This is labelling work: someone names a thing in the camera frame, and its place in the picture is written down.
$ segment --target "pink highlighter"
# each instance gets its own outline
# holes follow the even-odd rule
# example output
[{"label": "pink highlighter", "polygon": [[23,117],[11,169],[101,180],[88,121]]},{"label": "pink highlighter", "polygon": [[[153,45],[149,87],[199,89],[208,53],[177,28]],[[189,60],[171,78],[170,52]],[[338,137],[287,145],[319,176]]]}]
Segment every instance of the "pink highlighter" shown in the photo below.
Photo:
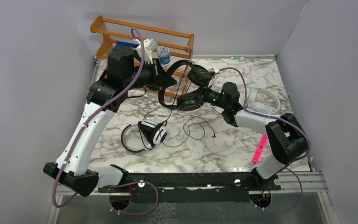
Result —
[{"label": "pink highlighter", "polygon": [[265,144],[267,143],[268,136],[263,135],[262,139],[260,140],[259,146],[256,149],[255,155],[253,156],[252,162],[257,164],[260,160],[260,157],[262,156],[263,149],[265,147]]}]

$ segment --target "white headphones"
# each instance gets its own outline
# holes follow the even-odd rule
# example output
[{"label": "white headphones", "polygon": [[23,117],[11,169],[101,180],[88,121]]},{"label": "white headphones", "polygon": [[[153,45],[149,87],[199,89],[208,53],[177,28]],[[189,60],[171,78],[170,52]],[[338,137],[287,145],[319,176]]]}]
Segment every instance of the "white headphones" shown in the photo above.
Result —
[{"label": "white headphones", "polygon": [[[269,96],[275,102],[276,108],[273,111],[270,111],[269,106],[267,106],[263,103],[254,102],[254,100],[256,99],[257,92],[264,93],[267,96]],[[279,98],[275,94],[273,94],[271,91],[263,89],[263,88],[250,89],[248,98],[246,100],[246,104],[248,105],[248,108],[251,109],[252,111],[259,112],[259,113],[265,113],[265,114],[274,114],[274,113],[278,112],[279,109],[281,108],[281,102],[280,102]]]},{"label": "white headphones", "polygon": [[[132,127],[138,127],[139,134],[141,136],[142,143],[144,145],[143,149],[131,150],[128,148],[127,144],[125,143],[124,136],[127,133],[127,131]],[[146,151],[152,150],[154,146],[161,144],[164,141],[167,134],[168,134],[168,128],[164,123],[157,123],[155,121],[146,119],[135,124],[130,124],[127,127],[125,127],[123,132],[121,132],[121,143],[123,144],[123,147],[127,151],[132,153],[140,153],[144,150]],[[144,144],[142,135],[146,138],[148,142],[147,145]]]}]

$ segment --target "headphones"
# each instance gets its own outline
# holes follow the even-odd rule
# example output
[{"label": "headphones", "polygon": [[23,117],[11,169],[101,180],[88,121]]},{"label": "headphones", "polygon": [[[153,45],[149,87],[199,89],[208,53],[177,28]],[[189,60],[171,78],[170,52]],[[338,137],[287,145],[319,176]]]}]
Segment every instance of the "headphones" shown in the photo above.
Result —
[{"label": "headphones", "polygon": [[[131,150],[125,143],[124,136],[127,131],[132,127],[138,127],[139,135],[141,136],[142,144],[144,145],[143,149]],[[166,126],[166,123],[157,123],[155,121],[145,119],[135,124],[129,124],[127,127],[125,127],[123,132],[121,132],[121,143],[127,151],[132,153],[140,153],[142,151],[152,150],[156,145],[161,144],[166,138],[167,134],[168,128]],[[148,142],[147,145],[144,144],[142,135],[146,138]]]},{"label": "headphones", "polygon": [[[269,96],[275,102],[276,108],[273,111],[269,111],[269,106],[267,106],[263,103],[259,103],[259,102],[251,103],[251,101],[254,101],[256,99],[257,92],[264,93],[267,96]],[[251,109],[252,111],[259,112],[259,113],[265,113],[265,114],[274,114],[274,113],[278,112],[279,109],[281,108],[281,102],[280,102],[279,98],[275,94],[273,94],[271,91],[263,89],[263,88],[250,89],[249,96],[246,100],[246,104],[248,105],[248,108]]]},{"label": "headphones", "polygon": [[[212,75],[204,67],[196,65],[194,62],[188,60],[179,60],[173,63],[167,70],[167,74],[172,76],[174,71],[176,71],[180,66],[188,65],[191,70],[187,74],[189,80],[199,87],[208,87],[209,82],[212,79]],[[167,105],[164,102],[165,89],[158,91],[158,101],[159,103],[169,109],[169,110],[179,110],[179,111],[192,111],[198,109],[202,105],[202,94],[200,92],[190,92],[186,93],[176,100],[176,105]]]}]

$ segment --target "glass surface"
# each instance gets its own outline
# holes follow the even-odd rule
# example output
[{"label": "glass surface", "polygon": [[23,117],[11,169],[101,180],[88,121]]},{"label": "glass surface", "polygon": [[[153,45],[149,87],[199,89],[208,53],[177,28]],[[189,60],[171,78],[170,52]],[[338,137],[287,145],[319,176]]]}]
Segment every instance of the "glass surface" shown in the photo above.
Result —
[{"label": "glass surface", "polygon": [[[285,210],[294,205],[299,194],[274,194],[269,209]],[[131,204],[131,212],[148,210],[151,204]],[[304,194],[301,205],[290,213],[271,214],[251,203],[160,203],[144,216],[117,215],[110,212],[108,196],[77,196],[60,210],[59,224],[324,224],[326,223],[317,193]]]}]

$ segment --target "screw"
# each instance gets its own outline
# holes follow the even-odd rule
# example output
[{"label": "screw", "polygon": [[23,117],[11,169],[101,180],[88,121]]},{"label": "screw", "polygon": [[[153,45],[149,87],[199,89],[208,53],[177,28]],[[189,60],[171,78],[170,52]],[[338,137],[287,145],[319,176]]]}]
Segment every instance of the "screw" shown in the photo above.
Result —
[{"label": "screw", "polygon": [[274,184],[275,184],[276,186],[280,186],[280,185],[281,185],[281,180],[279,180],[278,178],[276,178],[276,179],[274,180]]},{"label": "screw", "polygon": [[239,186],[241,185],[241,181],[240,181],[239,179],[236,179],[236,180],[234,181],[234,184],[235,184],[237,187],[239,187]]}]

